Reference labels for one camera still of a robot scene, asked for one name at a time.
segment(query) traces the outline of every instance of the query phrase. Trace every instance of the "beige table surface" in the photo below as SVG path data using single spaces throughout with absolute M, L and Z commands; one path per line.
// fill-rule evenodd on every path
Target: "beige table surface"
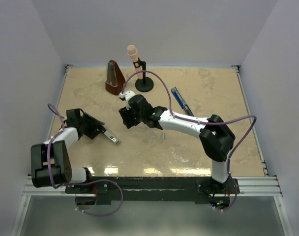
M 127 79 L 134 68 L 121 68 Z M 176 86 L 197 117 L 221 116 L 224 121 L 247 115 L 246 106 L 234 69 L 230 68 L 149 68 L 167 84 Z M 141 93 L 152 106 L 168 107 L 168 96 L 163 85 L 153 75 L 154 88 Z M 135 89 L 136 76 L 126 90 Z M 127 129 L 118 110 L 125 106 L 117 96 L 105 90 L 106 68 L 71 68 L 68 71 L 58 110 L 62 115 L 68 109 L 82 108 L 96 119 L 106 123 L 122 143 L 114 145 L 105 135 L 94 140 L 82 137 L 68 151 L 72 166 L 89 167 L 95 176 L 208 176 L 211 159 L 203 150 L 201 141 L 176 132 L 150 129 L 144 124 Z M 183 113 L 172 96 L 173 110 Z M 249 127 L 249 120 L 230 124 L 238 141 Z M 52 134 L 60 127 L 55 118 Z M 264 176 L 259 152 L 251 132 L 232 158 L 233 176 Z

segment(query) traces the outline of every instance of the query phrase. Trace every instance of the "black microphone stand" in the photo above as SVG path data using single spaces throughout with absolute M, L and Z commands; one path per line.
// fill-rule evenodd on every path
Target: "black microphone stand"
M 146 70 L 146 62 L 141 61 L 140 59 L 137 62 L 134 62 L 134 65 L 138 64 L 139 67 L 142 67 L 142 70 Z M 143 72 L 143 79 L 137 79 L 135 82 L 135 88 L 140 92 L 149 92 L 153 89 L 154 82 L 151 78 L 146 76 L 146 73 Z

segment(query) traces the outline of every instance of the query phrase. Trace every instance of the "table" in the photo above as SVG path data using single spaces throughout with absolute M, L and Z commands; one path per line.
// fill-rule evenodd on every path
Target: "table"
M 224 121 L 247 115 L 236 71 L 232 68 L 153 67 L 167 84 L 176 86 L 197 117 L 219 115 Z M 134 68 L 121 68 L 127 79 Z M 135 89 L 137 76 L 126 90 L 142 94 L 154 106 L 168 107 L 168 96 L 163 85 L 153 75 L 154 88 L 148 93 Z M 127 129 L 118 110 L 125 106 L 118 96 L 105 90 L 106 67 L 70 68 L 61 93 L 58 110 L 82 108 L 121 139 L 114 145 L 105 135 L 94 140 L 82 137 L 72 145 L 68 154 L 74 167 L 88 167 L 95 176 L 209 176 L 211 159 L 200 140 L 171 131 L 150 129 L 144 124 Z M 184 111 L 172 96 L 173 110 Z M 250 125 L 249 120 L 230 124 L 238 141 Z M 55 118 L 52 135 L 60 127 Z M 264 176 L 255 137 L 251 132 L 233 155 L 232 175 L 236 177 Z

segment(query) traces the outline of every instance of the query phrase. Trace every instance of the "wall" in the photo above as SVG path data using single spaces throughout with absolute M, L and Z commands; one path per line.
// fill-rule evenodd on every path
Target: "wall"
M 30 0 L 0 1 L 0 236 L 9 235 L 63 64 Z
M 276 0 L 32 0 L 60 57 L 76 65 L 241 64 Z
M 241 65 L 269 173 L 299 236 L 299 0 L 279 0 Z

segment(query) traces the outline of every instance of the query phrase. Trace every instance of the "wooden metronome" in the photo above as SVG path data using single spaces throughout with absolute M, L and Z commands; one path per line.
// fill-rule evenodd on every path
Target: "wooden metronome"
M 110 60 L 107 64 L 107 80 L 106 80 L 106 90 L 113 94 L 118 95 L 125 83 L 125 78 L 114 60 Z

